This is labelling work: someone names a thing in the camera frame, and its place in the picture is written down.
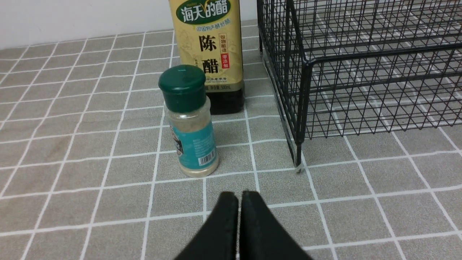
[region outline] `clear plastic jar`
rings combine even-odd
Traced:
[[[192,65],[170,68],[159,78],[180,168],[193,178],[213,173],[219,164],[204,83],[203,71]]]

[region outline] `dark liquid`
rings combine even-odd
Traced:
[[[244,108],[244,91],[207,93],[210,99],[212,115],[234,114]]]

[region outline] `wire basket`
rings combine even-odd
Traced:
[[[459,1],[258,0],[257,9],[296,166],[306,138],[462,123]]]

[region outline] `teal label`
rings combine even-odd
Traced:
[[[217,159],[212,122],[196,132],[181,132],[170,124],[180,163],[193,170],[203,169]]]

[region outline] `jar lid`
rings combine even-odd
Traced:
[[[159,88],[167,108],[175,113],[189,113],[206,102],[205,74],[193,65],[178,65],[162,73]]]

